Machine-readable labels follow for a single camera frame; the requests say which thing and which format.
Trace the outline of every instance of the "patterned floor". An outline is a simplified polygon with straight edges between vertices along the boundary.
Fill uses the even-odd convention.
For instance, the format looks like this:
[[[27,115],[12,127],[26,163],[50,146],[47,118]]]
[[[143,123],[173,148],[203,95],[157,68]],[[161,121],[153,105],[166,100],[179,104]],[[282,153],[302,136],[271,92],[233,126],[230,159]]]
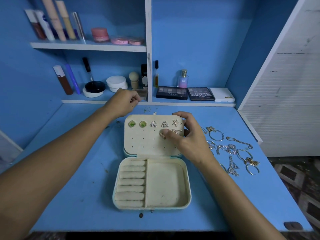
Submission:
[[[284,185],[306,216],[314,232],[284,232],[288,240],[320,240],[320,157],[269,157]],[[79,233],[32,233],[26,240],[69,240],[79,239]],[[178,239],[183,233],[87,233],[88,239],[105,239],[110,234],[137,235],[138,239]],[[225,233],[191,233],[192,238],[199,235],[215,239],[230,239]]]

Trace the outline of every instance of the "purple tube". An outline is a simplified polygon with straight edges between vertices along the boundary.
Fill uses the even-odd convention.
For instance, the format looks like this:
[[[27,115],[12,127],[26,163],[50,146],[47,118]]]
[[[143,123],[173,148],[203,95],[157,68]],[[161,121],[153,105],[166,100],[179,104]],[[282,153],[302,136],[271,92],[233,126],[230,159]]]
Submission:
[[[80,88],[79,88],[78,83],[77,83],[77,81],[76,81],[76,79],[75,79],[75,76],[74,76],[74,74],[73,74],[73,72],[72,72],[72,70],[71,70],[70,65],[69,65],[69,64],[65,64],[65,66],[66,66],[66,70],[67,70],[68,73],[69,73],[69,76],[70,76],[70,78],[71,78],[71,81],[72,81],[72,83],[73,83],[73,86],[74,86],[74,88],[75,88],[75,91],[77,92],[77,94],[81,94]]]

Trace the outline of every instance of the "hand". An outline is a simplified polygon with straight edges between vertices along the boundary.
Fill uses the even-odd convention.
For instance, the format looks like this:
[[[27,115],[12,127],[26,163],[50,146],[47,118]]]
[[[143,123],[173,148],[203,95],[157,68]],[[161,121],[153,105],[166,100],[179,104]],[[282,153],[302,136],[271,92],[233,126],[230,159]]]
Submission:
[[[173,115],[178,115],[186,119],[184,124],[186,127],[186,129],[184,129],[185,137],[179,136],[168,129],[164,129],[162,133],[166,138],[168,138],[187,159],[195,164],[207,159],[212,160],[214,156],[208,147],[200,125],[193,115],[183,111],[173,113]]]
[[[102,109],[111,114],[114,120],[132,112],[141,100],[137,91],[119,88]]]

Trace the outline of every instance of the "open jewelry box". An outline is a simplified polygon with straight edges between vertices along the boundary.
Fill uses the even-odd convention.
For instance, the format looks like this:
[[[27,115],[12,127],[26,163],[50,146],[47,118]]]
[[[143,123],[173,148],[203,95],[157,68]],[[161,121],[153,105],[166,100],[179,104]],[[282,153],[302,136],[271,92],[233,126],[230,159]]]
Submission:
[[[113,190],[113,203],[127,210],[178,210],[191,202],[191,189],[180,151],[159,133],[175,130],[183,136],[177,115],[134,114],[124,122],[124,152]]]

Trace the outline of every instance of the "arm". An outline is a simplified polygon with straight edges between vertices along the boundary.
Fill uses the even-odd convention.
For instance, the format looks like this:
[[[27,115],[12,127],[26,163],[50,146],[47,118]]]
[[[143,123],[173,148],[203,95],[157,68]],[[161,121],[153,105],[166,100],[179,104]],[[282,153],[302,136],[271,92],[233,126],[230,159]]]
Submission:
[[[201,171],[209,183],[233,234],[237,239],[285,239],[254,207],[246,195],[222,169],[211,153],[202,129],[192,114],[173,115],[186,119],[185,137],[165,129],[164,135]]]
[[[89,118],[0,175],[0,239],[21,239],[76,172],[107,125],[141,101],[119,89]]]

